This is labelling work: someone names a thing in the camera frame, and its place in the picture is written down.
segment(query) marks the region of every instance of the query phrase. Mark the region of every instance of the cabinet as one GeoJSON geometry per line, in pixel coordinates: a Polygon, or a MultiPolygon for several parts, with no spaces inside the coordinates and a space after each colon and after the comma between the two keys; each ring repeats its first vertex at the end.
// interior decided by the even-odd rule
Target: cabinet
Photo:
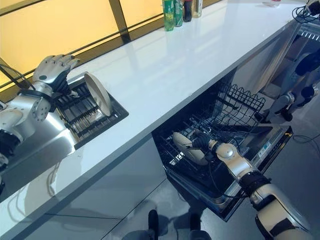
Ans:
{"type": "Polygon", "coordinates": [[[100,239],[125,218],[166,174],[151,135],[120,164],[27,239],[100,239]]]}

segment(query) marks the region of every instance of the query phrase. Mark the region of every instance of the gray floor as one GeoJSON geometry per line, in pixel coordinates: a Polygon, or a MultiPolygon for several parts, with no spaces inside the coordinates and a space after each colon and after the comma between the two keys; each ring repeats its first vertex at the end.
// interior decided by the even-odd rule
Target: gray floor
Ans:
{"type": "MultiPolygon", "coordinates": [[[[320,97],[317,97],[304,109],[295,112],[290,122],[294,134],[312,137],[320,133],[319,106],[320,97]]],[[[320,239],[319,170],[320,158],[315,149],[309,143],[298,144],[291,139],[265,173],[308,219],[315,239],[320,239]]],[[[147,229],[151,209],[156,209],[159,214],[160,239],[188,239],[192,212],[201,214],[201,229],[212,239],[263,239],[255,224],[256,212],[248,199],[228,222],[224,222],[179,186],[175,188],[165,180],[103,240],[122,239],[133,231],[147,229]]]]}

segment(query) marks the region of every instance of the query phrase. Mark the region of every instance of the white countertop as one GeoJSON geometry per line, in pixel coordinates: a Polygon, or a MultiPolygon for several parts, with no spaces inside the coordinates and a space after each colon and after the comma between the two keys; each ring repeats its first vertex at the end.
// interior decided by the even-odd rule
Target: white countertop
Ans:
{"type": "MultiPolygon", "coordinates": [[[[158,29],[72,70],[68,78],[95,75],[129,116],[61,161],[51,185],[55,202],[282,32],[302,4],[282,0],[271,8],[257,0],[223,0],[172,32],[158,29]]],[[[1,236],[27,227],[32,212],[34,220],[54,206],[46,185],[53,168],[0,203],[1,236]]]]}

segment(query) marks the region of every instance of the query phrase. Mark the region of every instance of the dishwasher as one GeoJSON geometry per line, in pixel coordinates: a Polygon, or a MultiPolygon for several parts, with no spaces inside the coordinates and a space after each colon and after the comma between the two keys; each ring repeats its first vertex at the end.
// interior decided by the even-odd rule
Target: dishwasher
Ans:
{"type": "Polygon", "coordinates": [[[243,201],[242,188],[221,161],[208,167],[189,160],[174,144],[173,133],[192,138],[191,133],[197,129],[212,139],[231,143],[264,173],[293,134],[290,126],[258,122],[255,115],[265,101],[221,79],[152,132],[168,178],[225,222],[243,201]]]}

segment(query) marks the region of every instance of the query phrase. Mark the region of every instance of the dish drying rack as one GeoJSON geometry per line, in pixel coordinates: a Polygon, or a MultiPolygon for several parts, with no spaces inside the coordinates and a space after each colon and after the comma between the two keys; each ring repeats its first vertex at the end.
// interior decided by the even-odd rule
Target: dish drying rack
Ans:
{"type": "Polygon", "coordinates": [[[77,81],[71,89],[79,95],[61,95],[55,99],[60,118],[68,128],[77,143],[75,149],[80,148],[99,134],[127,117],[129,113],[109,94],[112,113],[105,115],[91,96],[84,78],[77,81]]]}
{"type": "Polygon", "coordinates": [[[165,169],[187,176],[212,198],[220,197],[234,181],[227,167],[209,151],[204,152],[213,160],[210,169],[218,186],[215,189],[209,166],[185,157],[173,143],[172,134],[179,132],[192,141],[193,130],[199,129],[212,139],[235,145],[244,155],[249,148],[242,146],[242,142],[258,125],[255,114],[265,101],[235,84],[217,82],[152,133],[165,169]]]}

